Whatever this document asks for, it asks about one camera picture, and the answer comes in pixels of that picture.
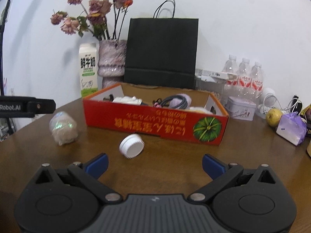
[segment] green melon illustration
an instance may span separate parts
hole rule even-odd
[[[215,140],[221,132],[221,122],[215,117],[200,119],[193,127],[194,137],[201,142]]]

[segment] pear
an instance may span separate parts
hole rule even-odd
[[[279,125],[281,117],[283,113],[279,109],[270,109],[268,113],[266,114],[266,121],[268,125],[271,127],[276,127]]]

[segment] white cloth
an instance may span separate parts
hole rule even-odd
[[[137,99],[135,96],[133,97],[124,96],[124,97],[116,97],[112,102],[140,105],[142,103],[142,99]]]

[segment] purple bag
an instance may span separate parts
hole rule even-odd
[[[276,133],[294,145],[301,144],[307,131],[307,124],[297,116],[298,112],[284,114],[281,117]]]

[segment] black pole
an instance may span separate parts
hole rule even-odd
[[[3,85],[3,35],[4,35],[4,27],[5,27],[5,21],[7,20],[7,14],[9,12],[11,0],[7,0],[7,5],[4,9],[4,14],[2,18],[2,24],[0,28],[0,93],[2,96],[4,96],[4,85]],[[12,129],[12,125],[9,118],[6,118],[7,121],[7,127],[8,127],[8,133],[9,135],[12,135],[14,133]]]

